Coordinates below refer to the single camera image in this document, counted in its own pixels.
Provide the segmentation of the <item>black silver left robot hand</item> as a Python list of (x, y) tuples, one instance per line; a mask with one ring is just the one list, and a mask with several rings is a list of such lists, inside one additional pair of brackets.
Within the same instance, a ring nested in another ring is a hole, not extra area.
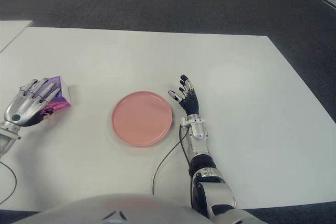
[(16, 94), (4, 113), (6, 123), (18, 127), (28, 127), (40, 123), (54, 113), (53, 109), (45, 109), (51, 100), (60, 92), (57, 82), (52, 81), (46, 87), (48, 78), (32, 79)]

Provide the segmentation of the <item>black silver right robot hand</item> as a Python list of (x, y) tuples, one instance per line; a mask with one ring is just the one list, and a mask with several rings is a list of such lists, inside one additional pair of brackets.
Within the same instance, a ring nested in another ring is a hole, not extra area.
[(190, 79), (183, 74), (180, 76), (180, 84), (182, 87), (179, 87), (179, 90), (183, 97), (179, 96), (172, 90), (168, 91), (169, 96), (178, 102), (178, 104), (184, 109), (187, 116), (199, 115), (199, 103)]

